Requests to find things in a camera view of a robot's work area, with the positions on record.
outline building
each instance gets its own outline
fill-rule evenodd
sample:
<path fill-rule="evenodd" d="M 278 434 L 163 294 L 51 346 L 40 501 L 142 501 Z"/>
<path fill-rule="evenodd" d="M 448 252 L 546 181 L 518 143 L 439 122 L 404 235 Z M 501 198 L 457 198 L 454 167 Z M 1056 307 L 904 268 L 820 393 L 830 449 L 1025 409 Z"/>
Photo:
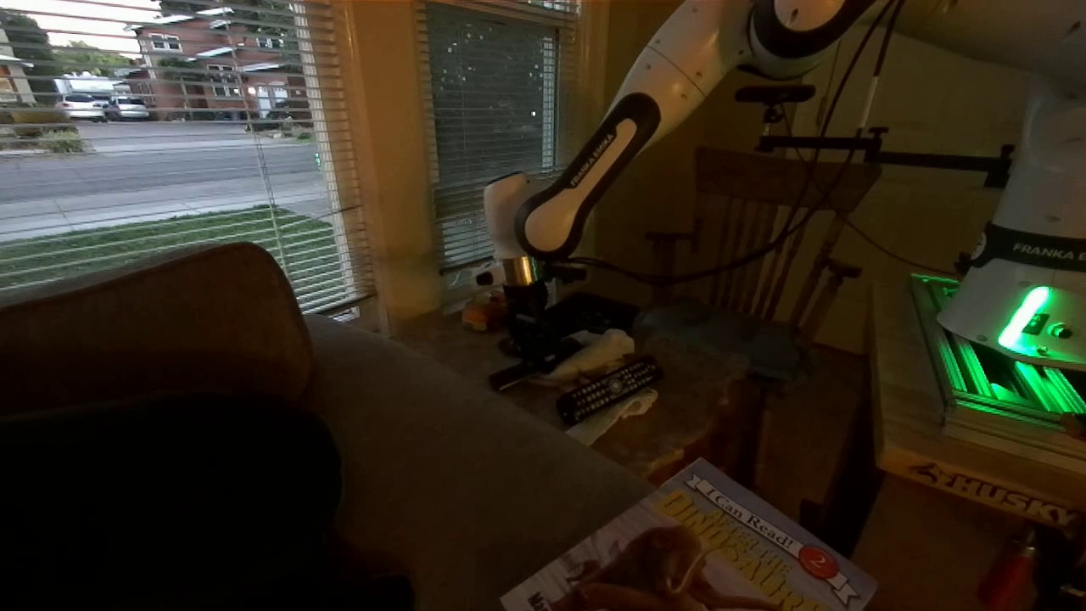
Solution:
<path fill-rule="evenodd" d="M 27 61 L 19 61 L 0 28 L 0 104 L 32 104 Z"/>
<path fill-rule="evenodd" d="M 156 115 L 262 120 L 304 98 L 292 28 L 266 32 L 215 6 L 137 24 L 137 39 L 142 63 L 123 79 Z"/>

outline brown couch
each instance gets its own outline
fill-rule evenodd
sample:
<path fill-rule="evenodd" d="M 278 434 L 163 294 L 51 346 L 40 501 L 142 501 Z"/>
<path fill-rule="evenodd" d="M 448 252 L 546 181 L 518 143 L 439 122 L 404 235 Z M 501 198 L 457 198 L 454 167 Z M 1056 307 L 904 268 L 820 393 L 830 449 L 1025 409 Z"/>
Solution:
<path fill-rule="evenodd" d="M 250 244 L 0 299 L 0 414 L 182 393 L 316 414 L 340 450 L 336 535 L 421 611 L 484 611 L 643 493 L 512 402 L 357 325 L 304 319 Z"/>

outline green light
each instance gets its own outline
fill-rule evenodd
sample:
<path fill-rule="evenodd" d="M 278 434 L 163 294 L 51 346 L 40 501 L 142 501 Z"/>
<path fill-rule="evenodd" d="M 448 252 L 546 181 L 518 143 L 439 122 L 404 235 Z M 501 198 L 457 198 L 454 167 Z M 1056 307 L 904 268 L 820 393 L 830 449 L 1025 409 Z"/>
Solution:
<path fill-rule="evenodd" d="M 1037 307 L 1047 302 L 1053 289 L 1037 286 L 1025 294 L 1025 302 L 1019 304 L 1019 313 L 1011 315 L 1011 323 L 999 333 L 999 346 L 1005 349 L 1019 349 L 1022 328 L 1037 315 Z"/>

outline parked car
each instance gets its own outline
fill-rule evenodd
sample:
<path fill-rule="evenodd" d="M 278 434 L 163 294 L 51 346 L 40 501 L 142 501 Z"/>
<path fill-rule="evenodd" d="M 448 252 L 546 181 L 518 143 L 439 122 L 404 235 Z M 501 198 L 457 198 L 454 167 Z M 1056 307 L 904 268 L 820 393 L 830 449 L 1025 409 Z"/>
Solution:
<path fill-rule="evenodd" d="M 73 122 L 105 122 L 105 100 L 94 98 L 94 93 L 82 93 L 82 92 L 64 93 L 64 98 L 61 98 L 61 109 L 64 109 L 64 115 L 73 120 Z"/>
<path fill-rule="evenodd" d="M 139 93 L 112 93 L 112 98 L 105 100 L 105 115 L 107 115 L 112 122 L 147 122 L 147 120 L 154 120 L 150 109 L 147 109 L 147 100 L 142 100 Z"/>

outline street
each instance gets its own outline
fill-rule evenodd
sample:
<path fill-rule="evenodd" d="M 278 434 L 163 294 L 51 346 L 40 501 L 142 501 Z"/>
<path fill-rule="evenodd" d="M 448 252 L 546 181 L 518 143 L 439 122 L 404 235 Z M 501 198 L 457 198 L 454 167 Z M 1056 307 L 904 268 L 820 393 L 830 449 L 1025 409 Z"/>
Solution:
<path fill-rule="evenodd" d="M 324 217 L 316 143 L 242 122 L 85 122 L 88 157 L 0 157 L 0 238 L 281 203 Z"/>

